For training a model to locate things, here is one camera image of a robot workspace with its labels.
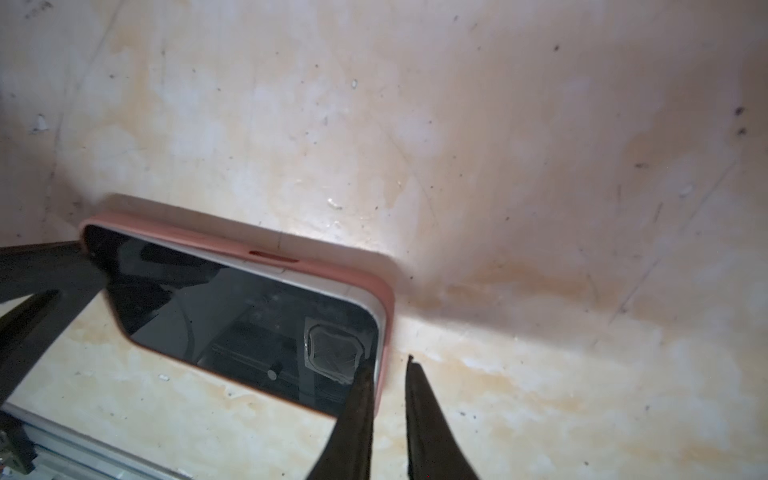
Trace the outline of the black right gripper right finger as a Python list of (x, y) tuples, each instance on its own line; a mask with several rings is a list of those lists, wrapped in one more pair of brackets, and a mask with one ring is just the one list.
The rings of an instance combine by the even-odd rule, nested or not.
[(412, 355), (405, 374), (405, 412), (410, 479), (478, 479)]

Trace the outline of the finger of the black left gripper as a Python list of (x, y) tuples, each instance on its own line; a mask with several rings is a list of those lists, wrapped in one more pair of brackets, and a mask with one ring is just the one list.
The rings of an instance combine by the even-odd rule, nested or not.
[(103, 288), (36, 292), (1, 317), (1, 404)]
[(100, 292), (108, 276), (78, 241), (1, 248), (1, 301), (48, 291)]

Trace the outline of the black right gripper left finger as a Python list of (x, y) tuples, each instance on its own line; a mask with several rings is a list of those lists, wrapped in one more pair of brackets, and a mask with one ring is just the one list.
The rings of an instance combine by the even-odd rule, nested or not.
[(374, 364), (362, 363), (326, 446), (307, 479), (370, 478), (376, 406)]

